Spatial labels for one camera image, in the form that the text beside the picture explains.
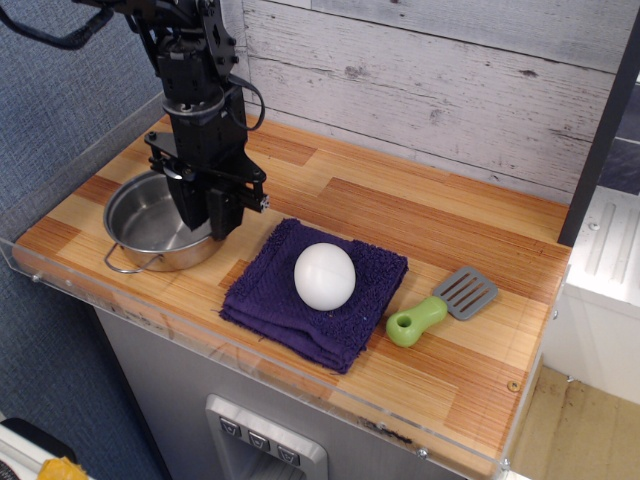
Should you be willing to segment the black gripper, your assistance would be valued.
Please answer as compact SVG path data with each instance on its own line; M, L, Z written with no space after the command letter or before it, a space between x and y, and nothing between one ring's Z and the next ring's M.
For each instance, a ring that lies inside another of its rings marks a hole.
M245 151L253 128L247 124L244 99L191 105L166 99L163 107L171 131L150 131L144 137L151 168L166 177L183 223L195 230L209 218L212 238L222 241L241 225L244 208L262 212L269 207L266 173Z

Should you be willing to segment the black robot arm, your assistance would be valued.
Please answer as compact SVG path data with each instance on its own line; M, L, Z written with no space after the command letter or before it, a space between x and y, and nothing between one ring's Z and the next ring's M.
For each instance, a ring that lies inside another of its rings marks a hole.
M126 17L160 78L171 132L147 133L152 170L162 174L184 224L208 224L225 239L250 209L264 211L265 172L246 154L243 92L233 74L236 40L218 1L96 1Z

